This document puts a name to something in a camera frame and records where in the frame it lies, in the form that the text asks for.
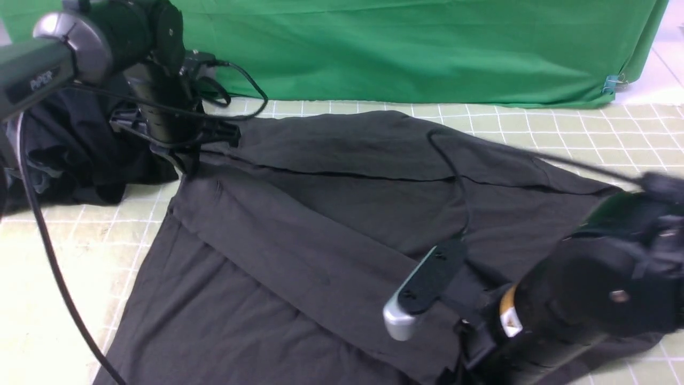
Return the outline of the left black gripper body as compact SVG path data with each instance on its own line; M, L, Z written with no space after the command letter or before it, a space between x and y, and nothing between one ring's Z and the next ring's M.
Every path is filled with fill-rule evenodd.
M197 161L202 146L210 143L238 146L239 127L206 115L187 76L168 74L151 61L135 64L123 76L137 106L112 112L115 131L149 141L152 153L168 161Z

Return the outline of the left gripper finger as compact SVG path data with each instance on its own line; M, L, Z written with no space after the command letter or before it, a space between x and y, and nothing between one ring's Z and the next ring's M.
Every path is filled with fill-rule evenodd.
M151 145L152 153L168 161L183 175L193 175L198 170L200 149L201 145Z

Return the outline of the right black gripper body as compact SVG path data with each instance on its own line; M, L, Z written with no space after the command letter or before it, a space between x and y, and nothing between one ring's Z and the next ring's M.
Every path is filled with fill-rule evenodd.
M540 382L540 273L499 282L476 267L437 269L436 295L460 317L460 356L438 384Z

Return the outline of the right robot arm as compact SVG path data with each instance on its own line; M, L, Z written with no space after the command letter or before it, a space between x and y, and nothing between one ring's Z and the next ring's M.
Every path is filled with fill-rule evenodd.
M682 203L620 193L517 282L465 260L441 300L462 318L438 384L542 384L609 339L682 329Z

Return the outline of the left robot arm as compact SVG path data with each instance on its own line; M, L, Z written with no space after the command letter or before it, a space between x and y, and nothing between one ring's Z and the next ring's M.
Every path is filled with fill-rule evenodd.
M181 11L169 1L64 1L44 15L33 39L2 47L2 122L18 128L25 110L66 86L104 92L122 74L135 107L109 124L148 141L183 173L194 173L204 144L239 144L239 127L205 114L193 89L215 60L186 50Z

